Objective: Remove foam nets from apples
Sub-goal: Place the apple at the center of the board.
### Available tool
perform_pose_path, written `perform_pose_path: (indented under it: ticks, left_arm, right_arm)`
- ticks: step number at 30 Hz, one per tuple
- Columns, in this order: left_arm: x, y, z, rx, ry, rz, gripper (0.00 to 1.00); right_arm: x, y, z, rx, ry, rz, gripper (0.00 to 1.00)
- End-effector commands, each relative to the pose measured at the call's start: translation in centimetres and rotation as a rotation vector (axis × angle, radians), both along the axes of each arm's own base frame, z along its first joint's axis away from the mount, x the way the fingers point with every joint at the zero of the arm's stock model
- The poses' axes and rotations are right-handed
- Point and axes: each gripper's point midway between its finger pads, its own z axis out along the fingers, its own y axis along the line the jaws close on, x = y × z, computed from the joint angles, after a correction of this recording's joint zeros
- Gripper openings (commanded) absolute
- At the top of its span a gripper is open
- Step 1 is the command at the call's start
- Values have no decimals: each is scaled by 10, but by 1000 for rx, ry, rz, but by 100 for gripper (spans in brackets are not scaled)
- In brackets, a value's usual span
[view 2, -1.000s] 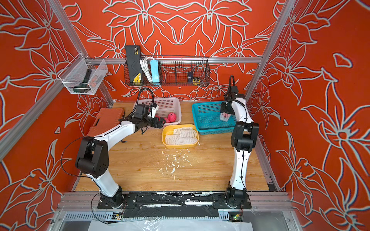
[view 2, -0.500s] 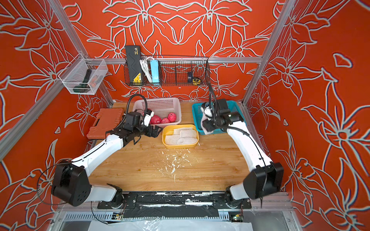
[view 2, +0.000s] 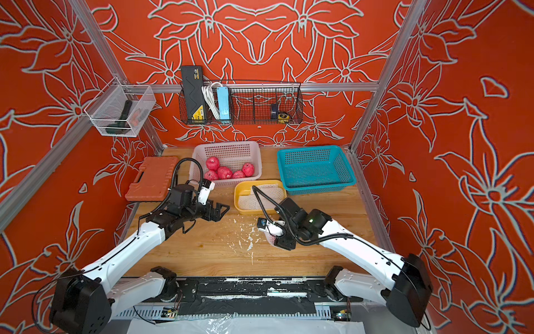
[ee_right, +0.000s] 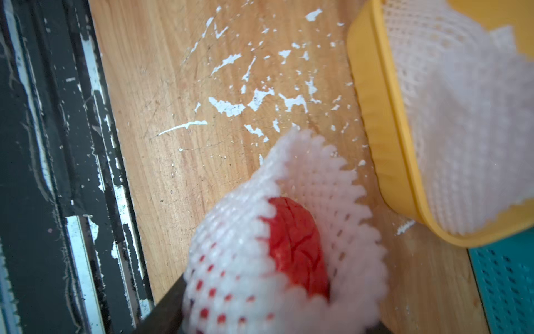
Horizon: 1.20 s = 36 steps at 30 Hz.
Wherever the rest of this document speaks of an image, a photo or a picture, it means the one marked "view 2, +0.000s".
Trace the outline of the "netted apple bottom hidden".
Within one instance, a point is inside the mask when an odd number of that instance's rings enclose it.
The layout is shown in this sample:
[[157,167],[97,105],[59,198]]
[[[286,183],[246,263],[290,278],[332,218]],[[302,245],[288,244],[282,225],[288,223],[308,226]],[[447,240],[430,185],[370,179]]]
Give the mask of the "netted apple bottom hidden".
[[272,223],[267,223],[266,227],[264,228],[264,234],[266,236],[266,239],[268,243],[271,246],[275,246],[277,240],[284,235],[284,230]]

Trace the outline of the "netted apple large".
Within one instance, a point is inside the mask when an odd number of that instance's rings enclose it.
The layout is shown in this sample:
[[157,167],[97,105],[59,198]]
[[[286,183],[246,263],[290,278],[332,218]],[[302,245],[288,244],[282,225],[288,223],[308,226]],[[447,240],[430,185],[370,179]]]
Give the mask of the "netted apple large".
[[217,171],[221,166],[220,160],[217,157],[207,158],[205,164],[210,171]]

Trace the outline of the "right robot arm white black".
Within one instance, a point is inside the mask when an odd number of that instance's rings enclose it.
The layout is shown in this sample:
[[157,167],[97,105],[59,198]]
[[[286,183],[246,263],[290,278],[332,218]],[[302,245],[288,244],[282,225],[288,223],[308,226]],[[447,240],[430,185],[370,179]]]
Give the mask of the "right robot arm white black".
[[320,245],[344,256],[366,271],[369,278],[340,266],[333,267],[323,284],[332,300],[358,297],[385,306],[398,320],[422,326],[433,286],[424,261],[415,254],[401,256],[357,236],[330,215],[306,212],[286,198],[275,207],[279,218],[267,218],[262,228],[272,246],[293,250],[297,245]]

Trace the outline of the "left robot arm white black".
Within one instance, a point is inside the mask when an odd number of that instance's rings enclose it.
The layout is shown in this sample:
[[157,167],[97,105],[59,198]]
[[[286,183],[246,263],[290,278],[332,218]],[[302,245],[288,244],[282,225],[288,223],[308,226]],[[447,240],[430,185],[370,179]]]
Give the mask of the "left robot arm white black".
[[214,187],[211,181],[203,181],[199,187],[174,186],[154,211],[143,215],[145,222],[133,235],[82,270],[67,270],[56,283],[49,314],[51,324],[65,333],[100,333],[112,317],[144,300],[178,299],[177,275],[164,267],[154,267],[127,283],[120,280],[175,232],[186,234],[187,223],[219,222],[229,206],[209,199]]

